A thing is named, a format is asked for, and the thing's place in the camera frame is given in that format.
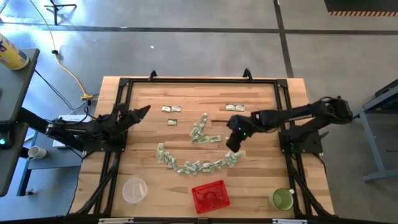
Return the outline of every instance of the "red basket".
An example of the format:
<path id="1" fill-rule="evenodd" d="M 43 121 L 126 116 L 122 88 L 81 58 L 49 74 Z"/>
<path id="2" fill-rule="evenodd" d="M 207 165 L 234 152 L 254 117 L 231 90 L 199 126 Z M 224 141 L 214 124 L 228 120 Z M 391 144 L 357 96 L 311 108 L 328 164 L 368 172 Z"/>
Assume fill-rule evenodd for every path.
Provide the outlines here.
<path id="1" fill-rule="evenodd" d="M 230 205 L 223 180 L 192 188 L 197 214 L 203 214 Z"/>

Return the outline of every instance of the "gray floor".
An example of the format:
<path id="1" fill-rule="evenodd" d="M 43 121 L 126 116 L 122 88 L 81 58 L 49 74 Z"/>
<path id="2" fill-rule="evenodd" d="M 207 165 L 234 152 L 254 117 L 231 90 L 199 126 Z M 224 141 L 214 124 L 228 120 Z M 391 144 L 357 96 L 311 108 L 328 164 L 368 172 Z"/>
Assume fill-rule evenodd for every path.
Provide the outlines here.
<path id="1" fill-rule="evenodd" d="M 34 1 L 49 22 L 52 15 Z M 76 2 L 62 9 L 63 25 L 101 27 L 222 27 L 277 28 L 272 0 L 135 0 Z M 280 0 L 286 29 L 396 30 L 398 17 L 330 17 L 321 0 Z M 3 22 L 42 24 L 29 1 L 9 0 Z M 20 48 L 41 50 L 37 70 L 73 106 L 81 92 L 50 53 L 47 31 L 36 26 L 4 24 L 0 33 Z M 53 32 L 63 64 L 95 94 L 105 75 L 241 76 L 249 67 L 255 77 L 286 77 L 278 34 L 220 34 L 173 32 Z M 341 95 L 353 110 L 375 91 L 396 79 L 397 36 L 287 35 L 295 77 L 305 79 L 308 97 Z M 69 109 L 35 75 L 24 106 L 52 119 Z M 357 122 L 325 128 L 324 160 L 333 206 L 345 218 L 398 223 L 398 179 L 370 184 L 362 176 L 376 170 L 363 129 Z M 389 167 L 398 154 L 383 154 Z M 67 213 L 76 187 L 78 168 L 35 170 L 28 189 L 37 195 L 16 198 L 24 161 L 18 164 L 8 195 L 0 198 L 0 220 L 47 217 Z"/>

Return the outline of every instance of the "wooden table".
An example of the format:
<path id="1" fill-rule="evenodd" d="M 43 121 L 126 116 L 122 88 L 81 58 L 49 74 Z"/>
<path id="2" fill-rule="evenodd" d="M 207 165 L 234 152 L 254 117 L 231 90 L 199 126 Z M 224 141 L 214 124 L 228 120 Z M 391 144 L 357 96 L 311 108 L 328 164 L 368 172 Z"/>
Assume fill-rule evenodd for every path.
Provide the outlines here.
<path id="1" fill-rule="evenodd" d="M 96 115 L 110 113 L 116 99 L 120 77 L 104 77 Z M 308 103 L 304 80 L 287 79 L 292 106 Z M 245 104 L 245 112 L 226 111 L 225 104 Z M 242 143 L 244 156 L 236 166 L 224 166 L 214 174 L 178 175 L 166 164 L 157 163 L 157 144 L 164 142 L 165 151 L 185 161 L 203 162 L 222 159 L 229 151 L 225 146 L 229 130 L 225 123 L 211 119 L 229 119 L 233 114 L 250 115 L 250 111 L 276 109 L 275 93 L 268 84 L 227 83 L 135 83 L 130 109 L 151 105 L 141 123 L 129 130 L 126 151 L 122 153 L 113 201 L 112 217 L 212 217 L 212 218 L 289 218 L 293 210 L 274 210 L 268 195 L 275 189 L 289 188 L 284 155 L 280 152 L 277 132 L 257 133 Z M 161 112 L 163 105 L 182 106 L 181 113 Z M 204 133 L 221 135 L 222 141 L 212 144 L 190 142 L 193 123 L 208 113 Z M 178 119 L 178 126 L 167 126 L 167 119 Z M 83 161 L 71 212 L 77 211 L 97 187 L 104 154 L 96 152 Z M 303 154 L 307 185 L 326 210 L 333 213 L 328 183 L 322 163 L 311 154 Z M 137 205 L 128 204 L 122 187 L 131 177 L 142 178 L 148 188 L 147 197 Z M 192 188 L 224 180 L 231 205 L 197 215 Z M 300 208 L 304 212 L 302 193 L 298 190 Z M 107 194 L 104 194 L 103 206 Z"/>

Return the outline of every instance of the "yellow can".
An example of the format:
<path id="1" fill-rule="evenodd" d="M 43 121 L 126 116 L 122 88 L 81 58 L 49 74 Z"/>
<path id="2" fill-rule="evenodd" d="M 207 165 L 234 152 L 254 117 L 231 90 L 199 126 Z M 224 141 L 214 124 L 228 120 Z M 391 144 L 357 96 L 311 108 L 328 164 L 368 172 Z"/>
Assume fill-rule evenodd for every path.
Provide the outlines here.
<path id="1" fill-rule="evenodd" d="M 29 57 L 0 34 L 0 62 L 11 70 L 19 70 L 27 65 Z"/>

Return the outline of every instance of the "green cup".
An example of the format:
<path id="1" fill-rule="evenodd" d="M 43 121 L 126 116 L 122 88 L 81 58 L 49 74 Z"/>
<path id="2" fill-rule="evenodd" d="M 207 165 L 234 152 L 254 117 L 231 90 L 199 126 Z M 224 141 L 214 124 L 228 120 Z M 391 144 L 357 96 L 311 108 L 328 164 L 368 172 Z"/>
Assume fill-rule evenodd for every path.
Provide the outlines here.
<path id="1" fill-rule="evenodd" d="M 269 195 L 269 203 L 274 209 L 287 211 L 293 207 L 293 194 L 293 189 L 277 189 Z"/>

